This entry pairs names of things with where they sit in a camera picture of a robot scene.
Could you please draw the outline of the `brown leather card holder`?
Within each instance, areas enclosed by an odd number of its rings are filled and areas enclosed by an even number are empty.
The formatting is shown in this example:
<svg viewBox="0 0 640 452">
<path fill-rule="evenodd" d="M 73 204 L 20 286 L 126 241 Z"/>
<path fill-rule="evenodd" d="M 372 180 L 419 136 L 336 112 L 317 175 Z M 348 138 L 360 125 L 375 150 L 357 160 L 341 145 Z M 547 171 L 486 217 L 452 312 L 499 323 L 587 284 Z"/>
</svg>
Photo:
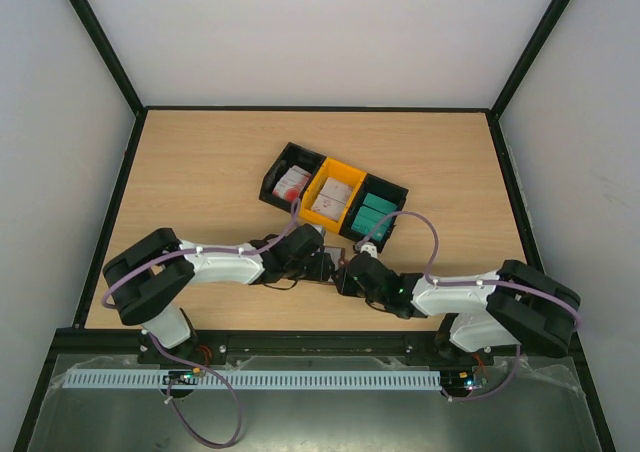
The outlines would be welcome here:
<svg viewBox="0 0 640 452">
<path fill-rule="evenodd" d="M 307 278 L 320 284 L 333 285 L 334 277 L 344 262 L 344 248 L 323 246 L 312 255 Z"/>
</svg>

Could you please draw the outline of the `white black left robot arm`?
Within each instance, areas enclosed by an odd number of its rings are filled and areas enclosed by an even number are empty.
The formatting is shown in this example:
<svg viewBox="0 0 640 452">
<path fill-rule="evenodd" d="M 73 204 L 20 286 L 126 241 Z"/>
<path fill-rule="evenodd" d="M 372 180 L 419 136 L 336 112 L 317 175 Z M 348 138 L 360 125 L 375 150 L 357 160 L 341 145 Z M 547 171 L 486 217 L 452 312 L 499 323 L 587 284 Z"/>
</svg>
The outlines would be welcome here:
<svg viewBox="0 0 640 452">
<path fill-rule="evenodd" d="M 280 235 L 239 245 L 203 245 L 160 228 L 103 267 L 102 306 L 125 326 L 140 326 L 165 349 L 194 337 L 186 314 L 173 304 L 187 286 L 238 283 L 271 287 L 281 280 L 330 284 L 345 251 L 324 244 L 318 226 L 292 223 Z"/>
</svg>

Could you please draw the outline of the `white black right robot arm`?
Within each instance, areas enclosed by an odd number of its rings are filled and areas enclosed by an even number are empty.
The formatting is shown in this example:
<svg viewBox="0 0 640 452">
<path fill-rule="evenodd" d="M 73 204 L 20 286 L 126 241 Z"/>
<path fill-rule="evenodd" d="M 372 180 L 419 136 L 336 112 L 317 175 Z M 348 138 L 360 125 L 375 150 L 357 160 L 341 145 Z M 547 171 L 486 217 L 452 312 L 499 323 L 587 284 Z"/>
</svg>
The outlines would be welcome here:
<svg viewBox="0 0 640 452">
<path fill-rule="evenodd" d="M 466 277 L 396 273 L 362 252 L 333 274 L 339 294 L 358 297 L 401 319 L 443 315 L 436 351 L 455 364 L 469 353 L 519 345 L 564 357 L 578 328 L 581 299 L 570 288 L 517 260 Z"/>
</svg>

